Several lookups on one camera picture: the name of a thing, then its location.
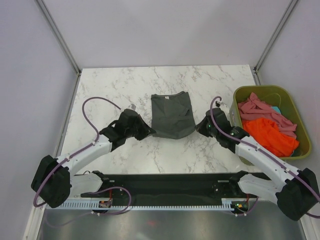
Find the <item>dark grey t shirt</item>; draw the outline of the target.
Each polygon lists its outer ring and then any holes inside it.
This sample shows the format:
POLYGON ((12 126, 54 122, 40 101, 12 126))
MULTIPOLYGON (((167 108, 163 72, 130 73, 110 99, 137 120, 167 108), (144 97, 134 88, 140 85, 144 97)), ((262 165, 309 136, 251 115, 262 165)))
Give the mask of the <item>dark grey t shirt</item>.
POLYGON ((188 92, 173 95, 151 96, 151 128, 156 138, 179 140, 196 130, 195 119, 188 92))

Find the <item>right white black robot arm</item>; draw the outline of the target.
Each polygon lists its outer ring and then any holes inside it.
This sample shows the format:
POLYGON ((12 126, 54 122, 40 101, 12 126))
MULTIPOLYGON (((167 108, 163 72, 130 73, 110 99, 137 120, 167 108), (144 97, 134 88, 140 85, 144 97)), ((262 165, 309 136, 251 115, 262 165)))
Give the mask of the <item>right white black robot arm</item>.
POLYGON ((288 218, 298 221, 308 215, 320 202, 316 175, 308 168, 300 170, 263 148, 239 126, 231 126, 226 117, 218 125, 210 115, 196 125, 196 131, 208 138, 215 138, 224 148, 258 167, 268 179, 244 171, 229 184, 235 197, 244 193, 272 202, 288 218))

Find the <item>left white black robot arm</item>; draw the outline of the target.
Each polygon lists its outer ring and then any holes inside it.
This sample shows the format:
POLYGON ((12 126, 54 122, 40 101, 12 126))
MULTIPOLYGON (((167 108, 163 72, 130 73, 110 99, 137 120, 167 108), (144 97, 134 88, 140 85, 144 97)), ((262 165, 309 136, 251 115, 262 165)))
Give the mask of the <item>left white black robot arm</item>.
POLYGON ((155 133, 139 114, 127 109, 87 145, 58 157, 43 157, 31 183, 35 191, 33 206, 59 207, 70 196, 71 180, 79 170, 124 145, 129 138, 141 141, 155 133))

